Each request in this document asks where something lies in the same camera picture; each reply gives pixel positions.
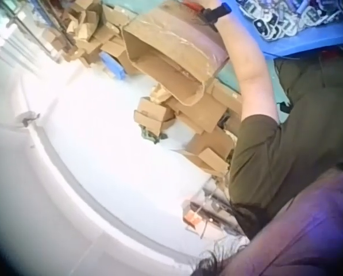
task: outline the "blue bin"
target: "blue bin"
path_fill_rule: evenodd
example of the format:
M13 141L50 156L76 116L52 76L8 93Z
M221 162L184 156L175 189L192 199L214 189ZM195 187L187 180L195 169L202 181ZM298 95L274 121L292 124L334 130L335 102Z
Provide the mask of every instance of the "blue bin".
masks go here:
M293 37L284 37L276 41L264 40L253 24L243 16L235 0L225 0L231 7L232 13L239 19L248 32L258 42L260 49L267 59L292 55L311 49L343 44L343 21L327 26L305 29Z
M100 58L102 62L105 64L106 68L109 69L112 73L114 73L117 79L125 79L126 72L123 66L121 66L117 60L115 60L106 52L100 52Z

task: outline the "white floor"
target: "white floor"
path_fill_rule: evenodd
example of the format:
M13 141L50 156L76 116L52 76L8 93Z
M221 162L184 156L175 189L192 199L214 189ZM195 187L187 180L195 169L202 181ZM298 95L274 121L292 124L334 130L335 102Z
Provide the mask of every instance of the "white floor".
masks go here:
M201 240L182 222L182 203L210 179L170 150L181 148L193 133L179 123L168 131L170 139L153 145L133 121L139 98L155 82L147 76L114 80L79 62L48 62L44 68L44 81L22 77L24 94L83 187L112 214L164 246L192 256L213 249L213 241ZM221 243L230 247L234 241Z

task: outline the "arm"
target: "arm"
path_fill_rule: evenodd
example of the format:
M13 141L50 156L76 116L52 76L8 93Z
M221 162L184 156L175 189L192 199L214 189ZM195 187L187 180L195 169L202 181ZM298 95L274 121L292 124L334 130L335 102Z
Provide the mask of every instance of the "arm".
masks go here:
M201 0L205 8L211 9L221 3L221 0ZM271 77L257 42L233 14L220 18L216 28L225 43L240 86L241 120L262 114L279 122Z

